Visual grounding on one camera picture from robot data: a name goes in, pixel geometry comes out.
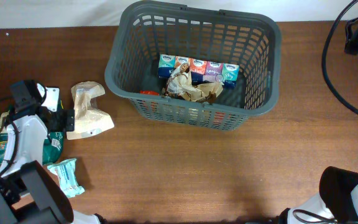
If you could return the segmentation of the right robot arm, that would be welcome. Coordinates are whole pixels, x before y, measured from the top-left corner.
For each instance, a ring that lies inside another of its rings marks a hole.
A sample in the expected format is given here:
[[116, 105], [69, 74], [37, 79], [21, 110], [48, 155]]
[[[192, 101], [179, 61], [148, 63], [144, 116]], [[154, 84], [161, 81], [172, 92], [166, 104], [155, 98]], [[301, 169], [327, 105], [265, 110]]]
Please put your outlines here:
[[[358, 54], [358, 17], [345, 26], [344, 52]], [[319, 192], [304, 204], [287, 208], [270, 223], [358, 223], [358, 173], [327, 167]]]

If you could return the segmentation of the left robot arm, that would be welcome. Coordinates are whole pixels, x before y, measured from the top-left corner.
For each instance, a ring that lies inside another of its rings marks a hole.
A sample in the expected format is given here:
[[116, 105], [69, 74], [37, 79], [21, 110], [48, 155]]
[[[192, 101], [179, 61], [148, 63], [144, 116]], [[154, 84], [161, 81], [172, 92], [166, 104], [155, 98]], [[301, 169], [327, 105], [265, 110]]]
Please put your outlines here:
[[10, 87], [14, 106], [3, 122], [8, 139], [0, 166], [0, 223], [106, 223], [72, 209], [68, 197], [42, 167], [49, 132], [72, 131], [74, 111], [50, 111], [35, 80]]

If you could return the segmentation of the brown clear snack bag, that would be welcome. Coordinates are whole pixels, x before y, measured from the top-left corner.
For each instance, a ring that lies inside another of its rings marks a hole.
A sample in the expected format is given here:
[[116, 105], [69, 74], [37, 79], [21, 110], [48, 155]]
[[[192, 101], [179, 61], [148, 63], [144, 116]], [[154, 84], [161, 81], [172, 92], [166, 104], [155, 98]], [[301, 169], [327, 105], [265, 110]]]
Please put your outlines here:
[[213, 102], [223, 91], [219, 82], [192, 84], [190, 64], [184, 63], [174, 69], [162, 93], [170, 98], [183, 99], [193, 102]]

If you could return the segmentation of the Kleenex tissue multipack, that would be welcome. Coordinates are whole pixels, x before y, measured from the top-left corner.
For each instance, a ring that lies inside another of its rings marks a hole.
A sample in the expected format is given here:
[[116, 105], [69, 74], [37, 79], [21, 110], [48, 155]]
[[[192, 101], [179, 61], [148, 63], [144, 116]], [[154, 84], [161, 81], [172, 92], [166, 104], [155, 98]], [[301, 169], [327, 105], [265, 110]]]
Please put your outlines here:
[[181, 64], [189, 63], [192, 84], [219, 82], [225, 89], [236, 87], [239, 66], [231, 63], [219, 63], [190, 57], [160, 54], [157, 74], [159, 78], [168, 79]]

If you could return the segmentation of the green coffee bean bag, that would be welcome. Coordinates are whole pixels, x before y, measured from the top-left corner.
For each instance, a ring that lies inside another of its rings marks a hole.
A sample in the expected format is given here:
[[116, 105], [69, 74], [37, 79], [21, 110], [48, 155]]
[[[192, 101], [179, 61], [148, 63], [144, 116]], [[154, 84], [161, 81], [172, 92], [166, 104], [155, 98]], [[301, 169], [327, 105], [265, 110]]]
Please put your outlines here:
[[[44, 141], [42, 164], [49, 165], [58, 161], [63, 151], [63, 132], [48, 133]], [[5, 128], [0, 132], [0, 166], [4, 159], [7, 148], [7, 131]]]

